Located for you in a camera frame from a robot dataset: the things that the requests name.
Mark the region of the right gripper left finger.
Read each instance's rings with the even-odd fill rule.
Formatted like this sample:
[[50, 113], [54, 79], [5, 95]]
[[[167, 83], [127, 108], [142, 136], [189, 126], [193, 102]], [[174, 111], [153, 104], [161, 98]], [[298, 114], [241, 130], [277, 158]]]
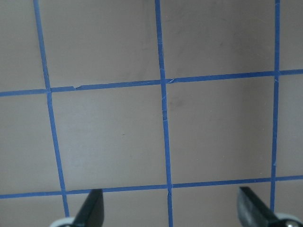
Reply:
[[101, 227], [104, 222], [104, 200], [102, 189], [88, 194], [74, 221], [74, 227]]

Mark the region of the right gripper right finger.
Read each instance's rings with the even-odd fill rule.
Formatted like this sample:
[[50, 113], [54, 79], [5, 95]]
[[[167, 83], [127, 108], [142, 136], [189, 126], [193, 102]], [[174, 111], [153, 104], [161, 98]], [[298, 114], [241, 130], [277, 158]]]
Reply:
[[284, 226], [284, 221], [279, 219], [249, 187], [238, 189], [237, 215], [243, 227]]

